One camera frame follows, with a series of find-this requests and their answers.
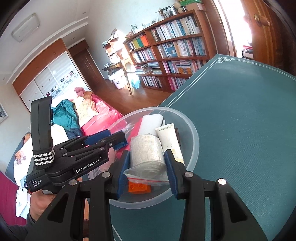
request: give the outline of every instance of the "orange lego brick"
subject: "orange lego brick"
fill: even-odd
[[[142,183],[132,183],[128,182],[128,192],[133,194],[143,194],[143,193],[150,193],[151,187],[146,184]]]

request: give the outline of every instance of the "lotion tube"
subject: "lotion tube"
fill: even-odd
[[[176,136],[174,123],[155,128],[155,131],[158,134],[163,152],[171,149],[175,160],[184,164],[184,159]]]

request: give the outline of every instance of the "human hand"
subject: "human hand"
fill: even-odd
[[[30,215],[35,221],[38,220],[55,196],[55,194],[44,194],[42,190],[32,193]]]

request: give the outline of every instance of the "cardboard box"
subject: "cardboard box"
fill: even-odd
[[[191,3],[202,3],[202,0],[182,0],[182,1],[179,1],[181,6],[186,6],[188,4],[191,4]]]
[[[188,4],[188,5],[186,5],[186,9],[188,11],[193,10],[193,9],[206,11],[205,5],[203,3],[191,3],[191,4]]]

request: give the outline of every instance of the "ceiling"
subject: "ceiling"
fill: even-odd
[[[67,46],[82,39],[90,3],[91,0],[30,0],[0,37],[0,85],[13,82],[36,55],[58,38],[62,37]],[[21,43],[17,42],[11,32],[33,13],[37,14],[40,26]]]
[[[62,38],[67,48],[71,48],[75,44],[84,40],[87,26],[88,25],[85,25]]]

